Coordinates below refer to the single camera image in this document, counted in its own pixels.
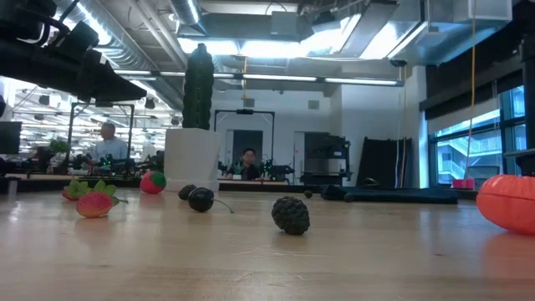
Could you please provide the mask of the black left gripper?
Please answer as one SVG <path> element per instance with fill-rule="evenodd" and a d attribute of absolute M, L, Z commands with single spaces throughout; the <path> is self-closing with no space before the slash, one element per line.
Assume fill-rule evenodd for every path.
<path fill-rule="evenodd" d="M 78 99 L 88 102 L 95 98 L 106 76 L 107 101 L 136 100 L 147 96 L 145 89 L 119 76 L 102 53 L 88 50 L 77 74 Z"/>

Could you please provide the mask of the round red fruit toy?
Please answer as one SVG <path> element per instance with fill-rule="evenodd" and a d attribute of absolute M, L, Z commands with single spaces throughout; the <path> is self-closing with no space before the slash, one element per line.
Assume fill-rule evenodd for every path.
<path fill-rule="evenodd" d="M 166 176 L 160 171 L 146 172 L 140 181 L 140 189 L 144 193 L 159 194 L 166 188 Z"/>

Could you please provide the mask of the pink yellow strawberry toy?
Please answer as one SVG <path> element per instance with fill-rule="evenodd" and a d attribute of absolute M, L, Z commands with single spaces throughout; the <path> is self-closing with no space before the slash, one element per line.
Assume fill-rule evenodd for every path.
<path fill-rule="evenodd" d="M 98 181 L 92 189 L 77 200 L 75 210 L 85 218 L 106 216 L 119 203 L 127 203 L 126 200 L 115 196 L 116 191 L 116 185 L 107 185 L 104 181 Z"/>

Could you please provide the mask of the bumpy blackberry toy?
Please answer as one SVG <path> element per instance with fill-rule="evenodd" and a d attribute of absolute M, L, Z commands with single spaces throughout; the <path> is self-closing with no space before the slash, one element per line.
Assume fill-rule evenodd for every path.
<path fill-rule="evenodd" d="M 301 236 L 310 227 L 307 206 L 302 200 L 292 196 L 277 199 L 271 215 L 277 227 L 288 235 Z"/>

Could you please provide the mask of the person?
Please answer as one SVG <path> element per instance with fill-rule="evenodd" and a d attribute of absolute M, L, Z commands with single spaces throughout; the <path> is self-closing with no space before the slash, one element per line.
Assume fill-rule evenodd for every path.
<path fill-rule="evenodd" d="M 242 153 L 241 160 L 235 165 L 234 174 L 239 175 L 243 180 L 257 180 L 260 178 L 260 171 L 255 166 L 256 151 L 247 148 Z"/>
<path fill-rule="evenodd" d="M 115 136 L 115 126 L 104 123 L 100 129 L 102 140 L 97 142 L 92 153 L 92 161 L 98 162 L 102 157 L 112 156 L 114 160 L 127 158 L 128 145 Z"/>
<path fill-rule="evenodd" d="M 55 156 L 55 153 L 47 146 L 39 146 L 35 158 L 38 161 L 38 170 L 45 172 L 50 164 L 51 159 Z"/>

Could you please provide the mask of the tall green cactus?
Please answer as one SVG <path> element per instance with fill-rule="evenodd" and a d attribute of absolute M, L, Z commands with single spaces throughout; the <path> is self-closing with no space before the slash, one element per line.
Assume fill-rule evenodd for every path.
<path fill-rule="evenodd" d="M 209 130 L 214 64 L 206 45 L 199 43 L 187 62 L 183 98 L 183 128 Z"/>

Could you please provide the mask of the green potted plant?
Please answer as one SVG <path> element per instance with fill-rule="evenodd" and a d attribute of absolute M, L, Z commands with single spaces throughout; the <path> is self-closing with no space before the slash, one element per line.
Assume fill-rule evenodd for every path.
<path fill-rule="evenodd" d="M 48 146 L 50 151 L 54 153 L 55 155 L 57 154 L 67 155 L 69 153 L 69 147 L 70 145 L 67 141 L 58 140 L 58 139 L 51 140 Z"/>

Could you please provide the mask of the white plant pot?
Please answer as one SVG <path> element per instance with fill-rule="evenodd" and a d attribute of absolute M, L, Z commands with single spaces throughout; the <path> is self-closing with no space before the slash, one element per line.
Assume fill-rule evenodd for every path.
<path fill-rule="evenodd" d="M 164 174 L 166 191 L 195 185 L 219 190 L 217 180 L 222 134 L 197 128 L 166 131 Z"/>

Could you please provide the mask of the dark doorway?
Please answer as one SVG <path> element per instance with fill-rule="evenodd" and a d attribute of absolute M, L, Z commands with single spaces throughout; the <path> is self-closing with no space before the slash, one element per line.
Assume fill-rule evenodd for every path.
<path fill-rule="evenodd" d="M 259 169 L 262 156 L 263 132 L 260 130 L 234 130 L 232 138 L 232 168 L 234 174 L 235 165 L 241 160 L 242 153 L 247 148 L 256 151 L 255 166 Z"/>

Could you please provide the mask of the linear ceiling light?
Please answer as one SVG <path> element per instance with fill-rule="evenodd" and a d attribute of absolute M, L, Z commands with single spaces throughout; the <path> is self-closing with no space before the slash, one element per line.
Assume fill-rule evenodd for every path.
<path fill-rule="evenodd" d="M 156 78 L 172 77 L 185 78 L 186 73 L 180 71 L 150 71 L 150 70 L 127 70 L 116 69 L 115 72 L 121 76 L 139 77 L 139 78 Z M 317 84 L 350 84 L 350 85 L 368 85 L 368 86 L 392 86 L 401 87 L 405 84 L 402 80 L 393 79 L 366 79 L 366 78 L 332 78 L 332 77 L 313 77 L 313 76 L 296 76 L 296 75 L 275 75 L 275 74 L 236 74 L 236 73 L 214 73 L 215 79 L 235 79 L 235 80 L 268 80 L 284 81 L 299 83 L 317 83 Z"/>

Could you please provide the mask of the large window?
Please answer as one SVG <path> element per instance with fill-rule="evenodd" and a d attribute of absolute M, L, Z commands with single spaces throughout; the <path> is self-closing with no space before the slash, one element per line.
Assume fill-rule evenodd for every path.
<path fill-rule="evenodd" d="M 427 122 L 429 180 L 451 186 L 472 178 L 479 185 L 497 174 L 520 175 L 504 155 L 527 149 L 524 87 Z"/>

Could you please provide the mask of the large silver air duct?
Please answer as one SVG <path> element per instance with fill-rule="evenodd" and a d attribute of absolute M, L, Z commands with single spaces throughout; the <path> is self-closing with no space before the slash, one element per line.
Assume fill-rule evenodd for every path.
<path fill-rule="evenodd" d="M 73 2 L 73 0 L 53 1 L 58 5 L 58 14 L 63 13 Z M 74 25 L 82 21 L 94 28 L 94 31 L 99 34 L 106 33 L 104 41 L 107 39 L 106 37 L 109 37 L 110 41 L 100 44 L 100 48 L 106 48 L 106 50 L 100 51 L 118 69 L 160 71 L 156 63 L 149 58 L 100 0 L 79 0 L 76 8 L 73 8 L 68 15 L 67 21 L 74 23 Z M 183 109 L 181 93 L 176 85 L 171 84 L 170 80 L 159 78 L 149 81 L 148 85 L 173 110 Z"/>

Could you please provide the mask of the black rig frame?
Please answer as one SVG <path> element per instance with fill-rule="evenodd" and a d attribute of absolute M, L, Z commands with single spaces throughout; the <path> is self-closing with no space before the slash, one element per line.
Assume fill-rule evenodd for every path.
<path fill-rule="evenodd" d="M 120 122 L 115 120 L 115 118 L 119 118 L 119 114 L 111 114 L 110 112 L 100 112 L 99 114 L 96 114 L 92 110 L 90 112 L 87 111 L 89 107 L 95 107 L 95 108 L 108 108 L 112 109 L 114 107 L 119 107 L 123 111 L 123 117 L 127 120 L 127 123 L 125 124 L 125 128 L 128 130 L 128 140 L 125 141 L 128 145 L 128 152 L 127 152 L 127 158 L 130 158 L 131 153 L 131 140 L 132 140 L 132 134 L 133 134 L 133 125 L 135 121 L 135 107 L 133 105 L 117 105 L 114 103 L 108 103 L 108 102 L 96 102 L 94 104 L 91 103 L 83 103 L 83 102 L 75 102 L 71 104 L 71 111 L 70 111 L 70 117 L 69 117 L 69 130 L 68 130 L 68 143 L 70 145 L 69 147 L 69 153 L 66 155 L 65 159 L 68 160 L 70 158 L 70 153 L 72 149 L 72 139 L 73 139 L 73 131 L 74 131 L 74 120 L 77 117 L 89 117 L 91 120 L 95 117 L 106 117 L 106 121 L 102 121 L 100 128 L 99 128 L 99 135 L 100 135 L 100 129 L 102 124 L 104 123 L 111 123 L 114 126 L 116 124 L 120 125 Z"/>
<path fill-rule="evenodd" d="M 219 119 L 217 117 L 220 113 L 224 113 L 225 114 L 225 116 L 221 117 L 221 119 Z M 262 117 L 264 115 L 270 115 L 271 116 L 272 121 L 271 122 L 268 121 L 268 123 L 271 126 L 271 133 L 272 133 L 271 134 L 271 150 L 270 150 L 271 157 L 270 157 L 270 159 L 273 160 L 274 159 L 275 116 L 276 116 L 276 113 L 274 111 L 252 110 L 252 109 L 215 110 L 214 114 L 213 114 L 213 122 L 214 122 L 213 123 L 213 131 L 214 132 L 217 132 L 217 126 L 227 117 L 227 115 L 229 113 L 233 113 L 233 114 L 236 114 L 236 115 L 262 115 Z"/>

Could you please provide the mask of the small silver air duct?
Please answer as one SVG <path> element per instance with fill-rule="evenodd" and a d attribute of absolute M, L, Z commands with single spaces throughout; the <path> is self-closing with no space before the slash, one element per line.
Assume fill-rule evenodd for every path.
<path fill-rule="evenodd" d="M 206 35 L 206 30 L 201 23 L 201 6 L 197 0 L 169 0 L 169 3 L 176 20 L 181 25 L 186 25 Z"/>

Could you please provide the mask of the black table frame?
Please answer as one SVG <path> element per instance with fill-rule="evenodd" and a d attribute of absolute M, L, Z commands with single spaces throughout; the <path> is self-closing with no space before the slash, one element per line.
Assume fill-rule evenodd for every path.
<path fill-rule="evenodd" d="M 59 191 L 63 190 L 64 186 L 67 186 L 71 178 L 20 178 L 20 177 L 6 177 L 0 178 L 0 193 L 8 192 L 8 181 L 17 182 L 18 192 L 39 192 L 39 191 Z M 140 189 L 140 180 L 118 180 L 118 179 L 99 179 L 89 178 L 81 179 L 78 181 L 87 181 L 90 187 L 93 187 L 99 180 L 104 180 L 106 184 L 115 185 L 118 188 L 135 188 Z M 301 193 L 305 191 L 311 191 L 313 193 L 320 193 L 327 187 L 327 185 L 320 186 L 296 186 L 289 185 L 287 182 L 277 181 L 217 181 L 216 184 L 194 184 L 196 186 L 203 186 L 210 188 L 213 191 L 251 191 L 251 192 L 289 192 L 289 193 Z M 380 186 L 334 186 L 336 189 L 344 191 L 352 191 L 359 189 L 372 189 L 379 190 Z M 172 188 L 171 184 L 167 184 L 166 189 L 168 191 L 179 191 L 181 187 Z"/>

